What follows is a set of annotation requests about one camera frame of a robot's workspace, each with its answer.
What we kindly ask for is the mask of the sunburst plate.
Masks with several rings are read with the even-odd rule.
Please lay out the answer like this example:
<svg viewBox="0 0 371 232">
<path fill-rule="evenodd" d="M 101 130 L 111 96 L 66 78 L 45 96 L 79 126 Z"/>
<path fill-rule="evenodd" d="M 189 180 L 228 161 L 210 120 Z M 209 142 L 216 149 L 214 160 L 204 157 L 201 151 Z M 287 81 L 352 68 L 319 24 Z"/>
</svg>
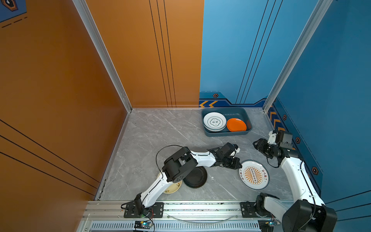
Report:
<svg viewBox="0 0 371 232">
<path fill-rule="evenodd" d="M 266 168 L 261 163 L 254 160 L 242 162 L 242 167 L 239 169 L 238 173 L 243 184 L 254 190 L 262 190 L 266 188 L 270 182 L 269 173 Z"/>
</svg>

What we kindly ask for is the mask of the orange plate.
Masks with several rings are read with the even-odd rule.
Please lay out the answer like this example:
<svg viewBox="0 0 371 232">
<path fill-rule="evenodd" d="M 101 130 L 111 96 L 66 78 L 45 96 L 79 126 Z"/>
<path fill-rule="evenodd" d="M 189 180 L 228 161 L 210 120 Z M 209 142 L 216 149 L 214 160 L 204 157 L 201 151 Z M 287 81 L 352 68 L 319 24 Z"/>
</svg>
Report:
<svg viewBox="0 0 371 232">
<path fill-rule="evenodd" d="M 240 131 L 246 131 L 247 125 L 244 121 L 238 118 L 231 118 L 227 121 L 227 129 L 230 132 L 240 132 Z"/>
</svg>

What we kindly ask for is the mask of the white plate quatrefoil motif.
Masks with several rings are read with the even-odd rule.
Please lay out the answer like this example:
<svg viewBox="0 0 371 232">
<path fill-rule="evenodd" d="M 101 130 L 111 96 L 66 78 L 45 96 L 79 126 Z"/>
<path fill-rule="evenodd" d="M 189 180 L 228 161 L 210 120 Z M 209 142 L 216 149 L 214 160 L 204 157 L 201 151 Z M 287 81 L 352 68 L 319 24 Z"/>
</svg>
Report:
<svg viewBox="0 0 371 232">
<path fill-rule="evenodd" d="M 203 124 L 206 129 L 212 132 L 218 132 L 225 129 L 227 120 L 221 113 L 210 112 L 203 117 Z"/>
</svg>

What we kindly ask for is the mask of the black plate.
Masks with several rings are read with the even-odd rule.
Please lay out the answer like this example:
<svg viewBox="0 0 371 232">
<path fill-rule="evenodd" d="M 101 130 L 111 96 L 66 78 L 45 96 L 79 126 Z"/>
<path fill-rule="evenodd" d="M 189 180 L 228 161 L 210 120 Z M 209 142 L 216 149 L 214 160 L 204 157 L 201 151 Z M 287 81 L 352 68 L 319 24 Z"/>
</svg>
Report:
<svg viewBox="0 0 371 232">
<path fill-rule="evenodd" d="M 183 179 L 183 182 L 186 186 L 197 189 L 207 182 L 207 177 L 207 171 L 203 166 L 196 167 Z"/>
</svg>

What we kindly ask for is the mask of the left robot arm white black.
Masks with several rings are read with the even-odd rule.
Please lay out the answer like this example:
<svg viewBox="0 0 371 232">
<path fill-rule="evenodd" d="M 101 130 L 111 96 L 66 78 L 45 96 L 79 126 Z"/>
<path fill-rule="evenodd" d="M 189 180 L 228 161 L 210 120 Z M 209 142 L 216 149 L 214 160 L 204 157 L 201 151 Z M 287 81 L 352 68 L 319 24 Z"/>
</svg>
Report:
<svg viewBox="0 0 371 232">
<path fill-rule="evenodd" d="M 164 161 L 159 170 L 159 177 L 142 193 L 137 194 L 134 199 L 138 213 L 152 207 L 158 197 L 171 185 L 182 181 L 195 168 L 198 167 L 224 167 L 238 170 L 242 168 L 240 159 L 236 154 L 240 148 L 236 144 L 226 143 L 222 147 L 209 149 L 206 152 L 195 152 L 188 147 L 180 147 Z"/>
</svg>

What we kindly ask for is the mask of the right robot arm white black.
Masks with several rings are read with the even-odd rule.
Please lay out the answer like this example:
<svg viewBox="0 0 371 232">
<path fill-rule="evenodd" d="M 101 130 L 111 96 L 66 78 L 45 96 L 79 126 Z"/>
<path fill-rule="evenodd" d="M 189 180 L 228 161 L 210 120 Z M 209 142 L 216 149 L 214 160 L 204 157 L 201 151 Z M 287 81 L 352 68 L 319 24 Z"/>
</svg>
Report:
<svg viewBox="0 0 371 232">
<path fill-rule="evenodd" d="M 267 159 L 277 159 L 277 166 L 288 178 L 294 200 L 291 207 L 286 207 L 277 197 L 261 193 L 255 203 L 256 214 L 271 216 L 285 232 L 332 232 L 337 214 L 334 209 L 326 207 L 315 190 L 304 158 L 293 148 L 292 134 L 273 130 L 269 139 L 261 138 L 253 146 Z"/>
</svg>

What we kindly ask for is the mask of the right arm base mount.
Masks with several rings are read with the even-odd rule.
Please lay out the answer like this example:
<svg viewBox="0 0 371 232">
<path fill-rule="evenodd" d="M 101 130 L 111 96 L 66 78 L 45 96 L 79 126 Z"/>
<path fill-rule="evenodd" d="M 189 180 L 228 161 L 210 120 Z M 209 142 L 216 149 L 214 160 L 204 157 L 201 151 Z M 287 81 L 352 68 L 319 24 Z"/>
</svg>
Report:
<svg viewBox="0 0 371 232">
<path fill-rule="evenodd" d="M 241 215 L 243 218 L 259 218 L 256 212 L 256 202 L 240 202 Z"/>
</svg>

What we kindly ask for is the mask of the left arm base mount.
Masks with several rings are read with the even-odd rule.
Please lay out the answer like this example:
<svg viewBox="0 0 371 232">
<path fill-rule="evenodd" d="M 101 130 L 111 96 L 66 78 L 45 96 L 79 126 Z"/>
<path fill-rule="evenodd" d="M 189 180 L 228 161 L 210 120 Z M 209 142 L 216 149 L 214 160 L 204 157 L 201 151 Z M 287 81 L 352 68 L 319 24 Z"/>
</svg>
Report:
<svg viewBox="0 0 371 232">
<path fill-rule="evenodd" d="M 123 203 L 121 209 L 124 211 L 124 218 L 162 218 L 164 212 L 164 203 L 155 203 L 149 208 L 138 211 L 133 201 Z"/>
</svg>

